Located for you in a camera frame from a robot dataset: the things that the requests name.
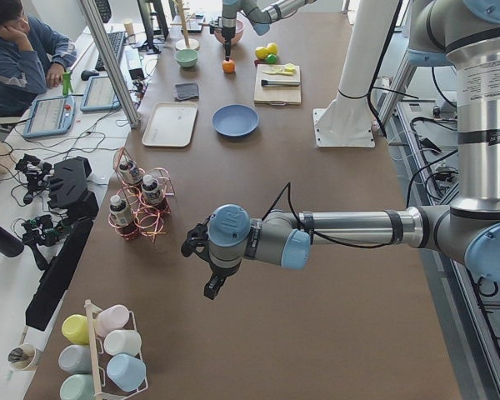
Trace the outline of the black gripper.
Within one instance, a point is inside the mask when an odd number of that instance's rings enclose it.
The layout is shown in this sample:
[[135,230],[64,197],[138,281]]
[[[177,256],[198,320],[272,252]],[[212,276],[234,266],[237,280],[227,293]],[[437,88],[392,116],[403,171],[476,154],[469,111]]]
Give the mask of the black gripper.
[[225,280],[238,271],[240,268],[240,262],[235,262],[233,265],[228,267],[221,267],[214,262],[210,262],[209,267],[212,270],[212,276],[205,284],[203,294],[206,298],[215,299]]
[[[214,17],[209,21],[209,32],[224,45],[225,61],[231,60],[232,45],[235,45],[237,39],[237,28],[224,27],[223,19],[220,16]],[[226,38],[230,39],[230,44],[226,44]]]

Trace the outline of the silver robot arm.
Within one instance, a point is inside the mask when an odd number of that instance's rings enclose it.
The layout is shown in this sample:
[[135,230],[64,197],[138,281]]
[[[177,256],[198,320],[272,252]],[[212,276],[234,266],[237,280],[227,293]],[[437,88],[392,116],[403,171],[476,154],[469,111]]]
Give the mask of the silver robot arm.
[[195,238],[215,298],[243,259],[302,268],[314,243],[428,248],[500,283],[500,1],[416,1],[408,53],[416,65],[457,70],[458,195],[402,211],[279,212],[252,218],[218,207]]
[[270,29],[272,23],[287,18],[299,8],[312,3],[314,3],[313,0],[280,0],[265,8],[260,8],[254,0],[224,0],[221,15],[212,21],[211,33],[214,32],[215,28],[221,30],[224,60],[229,61],[239,13],[244,15],[253,26],[254,31],[262,36]]

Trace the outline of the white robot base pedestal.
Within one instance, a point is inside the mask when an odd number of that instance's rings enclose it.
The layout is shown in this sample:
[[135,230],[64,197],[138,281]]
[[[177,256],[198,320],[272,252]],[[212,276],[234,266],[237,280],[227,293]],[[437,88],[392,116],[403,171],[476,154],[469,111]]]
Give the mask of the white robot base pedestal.
[[352,28],[337,96],[326,108],[313,110],[313,128],[320,148],[375,146],[369,107],[374,78],[393,35],[402,3],[361,1]]

